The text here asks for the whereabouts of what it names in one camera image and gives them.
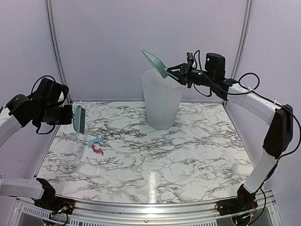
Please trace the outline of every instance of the white backdrop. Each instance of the white backdrop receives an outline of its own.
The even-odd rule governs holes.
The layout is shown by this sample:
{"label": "white backdrop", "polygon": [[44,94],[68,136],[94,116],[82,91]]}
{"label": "white backdrop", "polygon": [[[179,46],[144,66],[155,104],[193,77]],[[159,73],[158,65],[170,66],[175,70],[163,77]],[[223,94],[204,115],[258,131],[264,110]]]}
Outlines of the white backdrop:
{"label": "white backdrop", "polygon": [[[34,82],[57,69],[42,0],[0,1],[0,106],[17,94],[29,95]],[[32,178],[49,135],[29,123],[0,148],[0,174]],[[0,225],[7,225],[15,198],[0,197]]]}
{"label": "white backdrop", "polygon": [[[231,76],[246,1],[53,1],[58,46],[73,100],[143,100],[141,76],[152,67],[141,53],[167,67],[202,50],[226,57]],[[200,88],[208,93],[208,88]],[[219,101],[186,89],[182,101]]]}
{"label": "white backdrop", "polygon": [[[254,1],[250,32],[238,77],[255,72],[261,79],[259,93],[293,106],[301,121],[301,1]],[[254,84],[253,79],[244,83]],[[268,126],[243,108],[228,104],[229,112],[254,163],[262,151]],[[299,139],[294,124],[294,139],[287,152]],[[300,225],[301,214],[301,148],[280,160],[266,187],[271,187],[285,226]]]}

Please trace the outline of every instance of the marble table surface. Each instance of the marble table surface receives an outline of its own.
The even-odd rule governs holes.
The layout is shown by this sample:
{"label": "marble table surface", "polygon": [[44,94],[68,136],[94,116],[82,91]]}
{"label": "marble table surface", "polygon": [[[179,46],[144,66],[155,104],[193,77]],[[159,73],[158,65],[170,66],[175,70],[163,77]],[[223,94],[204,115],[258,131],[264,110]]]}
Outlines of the marble table surface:
{"label": "marble table surface", "polygon": [[[221,104],[181,103],[169,130],[147,124],[144,102],[83,102],[85,134],[61,126],[38,177],[59,195],[126,203],[226,198],[253,167]],[[88,142],[102,135],[95,153]]]}

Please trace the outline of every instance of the translucent bin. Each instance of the translucent bin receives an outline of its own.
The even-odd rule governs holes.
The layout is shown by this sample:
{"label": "translucent bin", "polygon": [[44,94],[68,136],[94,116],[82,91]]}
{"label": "translucent bin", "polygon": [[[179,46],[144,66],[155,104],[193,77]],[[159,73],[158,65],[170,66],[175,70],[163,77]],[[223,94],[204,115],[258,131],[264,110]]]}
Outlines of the translucent bin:
{"label": "translucent bin", "polygon": [[165,79],[156,71],[142,76],[142,85],[148,124],[156,130],[165,130],[174,124],[184,86],[174,79]]}

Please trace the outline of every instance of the brush bristles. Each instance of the brush bristles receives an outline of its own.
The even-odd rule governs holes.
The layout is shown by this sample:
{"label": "brush bristles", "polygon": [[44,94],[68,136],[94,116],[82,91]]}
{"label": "brush bristles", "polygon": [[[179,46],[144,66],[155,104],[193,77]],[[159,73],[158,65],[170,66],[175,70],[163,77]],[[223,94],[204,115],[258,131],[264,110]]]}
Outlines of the brush bristles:
{"label": "brush bristles", "polygon": [[85,133],[86,110],[82,108],[80,111],[79,132]]}

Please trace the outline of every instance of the pink cloth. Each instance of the pink cloth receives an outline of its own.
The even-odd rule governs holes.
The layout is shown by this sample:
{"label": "pink cloth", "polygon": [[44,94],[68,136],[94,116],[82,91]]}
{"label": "pink cloth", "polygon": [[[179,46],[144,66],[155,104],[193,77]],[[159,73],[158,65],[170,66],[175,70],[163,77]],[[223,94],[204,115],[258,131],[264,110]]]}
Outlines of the pink cloth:
{"label": "pink cloth", "polygon": [[96,148],[95,148],[95,146],[94,146],[94,145],[92,145],[92,149],[93,149],[93,151],[94,151],[95,153],[101,153],[101,154],[102,154],[102,156],[103,156],[103,150],[102,150],[101,148],[99,148],[99,149],[96,149]]}

